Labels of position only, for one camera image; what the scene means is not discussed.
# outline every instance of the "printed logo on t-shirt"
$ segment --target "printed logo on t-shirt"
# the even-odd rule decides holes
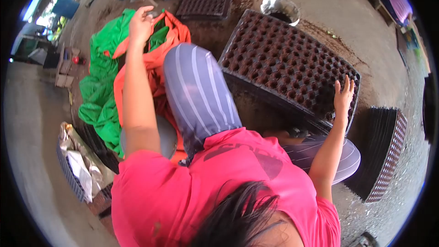
[[[264,172],[267,174],[270,180],[275,179],[279,175],[284,165],[283,162],[280,159],[278,159],[276,156],[270,154],[268,151],[265,151],[260,148],[254,148],[253,146],[250,146],[248,144],[226,143],[220,145],[218,146],[218,149],[216,149],[215,151],[211,151],[208,154],[206,154],[206,156],[204,157],[204,161],[207,161],[222,153],[228,152],[233,149],[238,149],[241,147],[248,148],[250,151],[253,152],[259,164],[261,165],[261,168],[264,170]]]

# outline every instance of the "pink t-shirt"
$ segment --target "pink t-shirt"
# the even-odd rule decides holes
[[[112,219],[121,246],[188,244],[215,204],[244,182],[260,180],[280,196],[277,210],[291,217],[305,247],[340,246],[335,206],[316,197],[311,179],[277,138],[240,128],[208,137],[204,147],[189,168],[144,150],[119,164]]]
[[[395,10],[396,16],[401,23],[404,23],[410,13],[413,13],[413,9],[408,0],[389,0]]]

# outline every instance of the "woman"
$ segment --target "woman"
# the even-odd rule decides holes
[[[359,152],[344,138],[354,82],[336,82],[333,128],[325,138],[263,138],[242,127],[212,54],[180,44],[164,62],[166,93],[188,167],[162,157],[142,61],[151,17],[129,25],[123,93],[126,160],[112,189],[122,246],[339,246],[331,186],[355,172]]]

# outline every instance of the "gray striped leggings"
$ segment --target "gray striped leggings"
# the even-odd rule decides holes
[[[204,140],[222,131],[242,127],[233,98],[212,53],[194,44],[182,43],[165,57],[166,95],[181,136],[189,166],[203,150]],[[283,145],[293,164],[309,171],[314,156],[326,137],[313,135],[298,145]],[[345,139],[334,184],[358,168],[358,149]]]

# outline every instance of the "orange bag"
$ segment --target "orange bag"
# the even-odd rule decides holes
[[[169,32],[166,35],[166,41],[152,52],[147,52],[143,54],[143,61],[145,63],[145,68],[149,79],[149,85],[151,87],[152,96],[154,98],[155,113],[157,115],[165,117],[177,131],[177,152],[171,159],[172,162],[176,163],[181,159],[186,158],[186,154],[184,153],[183,140],[179,133],[177,124],[175,123],[175,119],[172,115],[171,108],[169,107],[168,100],[165,96],[165,77],[163,74],[162,66],[163,61],[165,60],[165,56],[170,49],[180,43],[190,42],[190,32],[187,26],[183,25],[168,11],[165,11],[153,20],[151,32],[154,32],[154,25],[163,18],[165,18],[165,26],[169,27]],[[116,51],[114,52],[113,59],[120,57],[126,52],[126,49],[128,47],[128,39],[129,37],[127,37],[119,44]],[[119,114],[119,122],[122,127],[122,92],[124,81],[125,66],[123,66],[117,74],[113,85],[114,99],[116,100],[116,107]]]

